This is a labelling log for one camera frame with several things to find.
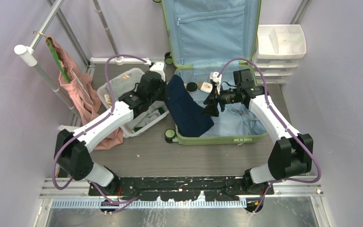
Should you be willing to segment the navy blue garment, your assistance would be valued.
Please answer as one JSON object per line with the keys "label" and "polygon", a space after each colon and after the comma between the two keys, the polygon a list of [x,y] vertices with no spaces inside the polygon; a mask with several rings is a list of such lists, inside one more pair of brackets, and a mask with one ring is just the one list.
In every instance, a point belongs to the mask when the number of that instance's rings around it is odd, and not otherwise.
{"label": "navy blue garment", "polygon": [[180,76],[173,75],[167,87],[165,105],[182,136],[200,137],[215,125],[210,116],[202,114],[204,108],[193,100]]}

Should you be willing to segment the grey garment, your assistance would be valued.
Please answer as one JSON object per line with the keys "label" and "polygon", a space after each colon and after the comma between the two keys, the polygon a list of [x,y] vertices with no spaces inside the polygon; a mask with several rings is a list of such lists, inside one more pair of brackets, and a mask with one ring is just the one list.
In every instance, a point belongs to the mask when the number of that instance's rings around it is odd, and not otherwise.
{"label": "grey garment", "polygon": [[153,120],[157,119],[159,116],[161,116],[165,112],[166,112],[166,110],[163,106],[150,111],[149,113],[146,114],[145,117],[142,118],[142,120],[138,124],[136,124],[133,127],[133,130],[139,131],[141,128],[145,127],[146,125],[151,123]]}

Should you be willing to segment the white perforated plastic basket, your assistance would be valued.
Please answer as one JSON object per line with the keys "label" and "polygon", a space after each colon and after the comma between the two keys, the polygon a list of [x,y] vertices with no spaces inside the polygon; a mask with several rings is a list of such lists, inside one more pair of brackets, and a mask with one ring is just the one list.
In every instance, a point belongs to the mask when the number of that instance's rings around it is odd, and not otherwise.
{"label": "white perforated plastic basket", "polygon": [[[123,75],[130,75],[129,78],[123,78]],[[111,105],[108,104],[108,101],[115,102],[118,100],[118,98],[123,95],[126,92],[131,91],[136,83],[140,82],[141,77],[143,76],[144,72],[143,70],[139,68],[132,68],[110,80],[111,87],[114,93],[114,98],[110,98],[109,96],[109,89],[106,83],[104,85],[100,86],[97,90],[97,94],[99,99],[101,100],[102,104],[105,106],[106,109],[111,108]],[[152,110],[155,110],[159,107],[164,107],[166,112],[159,116],[157,119],[153,120],[151,123],[146,125],[145,127],[141,128],[139,131],[134,131],[133,127],[138,124],[143,117],[146,116],[147,113],[149,113]],[[169,114],[169,111],[165,105],[164,102],[156,101],[154,102],[147,111],[140,114],[137,118],[133,119],[132,121],[124,124],[121,126],[121,129],[123,130],[124,137],[136,137],[148,130],[150,127],[154,126],[156,123],[161,121],[163,118],[165,118]]]}

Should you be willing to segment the green ribbed hard-shell suitcase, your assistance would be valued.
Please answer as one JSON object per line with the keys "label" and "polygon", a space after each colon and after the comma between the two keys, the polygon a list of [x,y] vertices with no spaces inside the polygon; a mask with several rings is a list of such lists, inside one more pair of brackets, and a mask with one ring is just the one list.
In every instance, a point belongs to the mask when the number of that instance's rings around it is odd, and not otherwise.
{"label": "green ribbed hard-shell suitcase", "polygon": [[[175,74],[184,83],[209,79],[222,71],[222,86],[231,88],[233,72],[254,68],[261,1],[259,0],[164,0],[161,2]],[[182,145],[255,143],[267,132],[243,104],[227,105],[214,126],[199,137],[185,137],[179,127],[174,141]]]}

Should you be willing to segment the white plastic drawer organizer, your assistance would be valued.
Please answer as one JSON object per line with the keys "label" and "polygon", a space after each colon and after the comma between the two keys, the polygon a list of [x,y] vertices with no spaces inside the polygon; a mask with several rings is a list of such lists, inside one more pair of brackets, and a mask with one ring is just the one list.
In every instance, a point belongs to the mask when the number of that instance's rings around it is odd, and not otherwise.
{"label": "white plastic drawer organizer", "polygon": [[303,29],[293,25],[259,25],[253,62],[268,84],[285,84],[306,54]]}

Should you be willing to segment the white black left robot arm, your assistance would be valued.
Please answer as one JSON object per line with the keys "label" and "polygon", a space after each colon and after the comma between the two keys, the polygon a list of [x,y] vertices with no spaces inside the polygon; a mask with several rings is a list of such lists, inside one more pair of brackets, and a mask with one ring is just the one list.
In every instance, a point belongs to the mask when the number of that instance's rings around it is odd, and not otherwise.
{"label": "white black left robot arm", "polygon": [[90,123],[74,131],[61,130],[57,136],[54,164],[75,181],[88,180],[99,185],[107,195],[114,195],[119,189],[116,174],[96,164],[90,153],[120,126],[147,111],[152,103],[167,98],[165,77],[158,72],[147,71],[134,89],[120,96],[110,109]]}

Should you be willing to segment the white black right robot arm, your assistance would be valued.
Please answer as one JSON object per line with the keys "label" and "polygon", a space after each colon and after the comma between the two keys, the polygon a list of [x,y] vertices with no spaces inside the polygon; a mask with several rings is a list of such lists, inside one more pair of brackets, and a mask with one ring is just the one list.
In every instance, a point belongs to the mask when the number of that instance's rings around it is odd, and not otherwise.
{"label": "white black right robot arm", "polygon": [[249,69],[233,72],[235,85],[228,90],[221,86],[221,74],[211,72],[212,90],[205,99],[203,114],[218,117],[225,105],[241,103],[261,122],[274,142],[267,163],[244,174],[244,190],[256,194],[262,183],[283,180],[311,171],[313,139],[288,125],[271,101],[264,86],[255,85]]}

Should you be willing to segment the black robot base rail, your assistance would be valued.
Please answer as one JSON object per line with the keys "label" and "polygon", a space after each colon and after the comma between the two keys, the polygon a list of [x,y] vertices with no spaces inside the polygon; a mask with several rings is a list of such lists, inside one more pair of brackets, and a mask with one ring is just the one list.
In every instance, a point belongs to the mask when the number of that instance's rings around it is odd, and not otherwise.
{"label": "black robot base rail", "polygon": [[98,208],[105,212],[124,209],[244,208],[259,212],[262,196],[273,195],[268,183],[249,185],[244,176],[116,177],[109,186],[95,188]]}

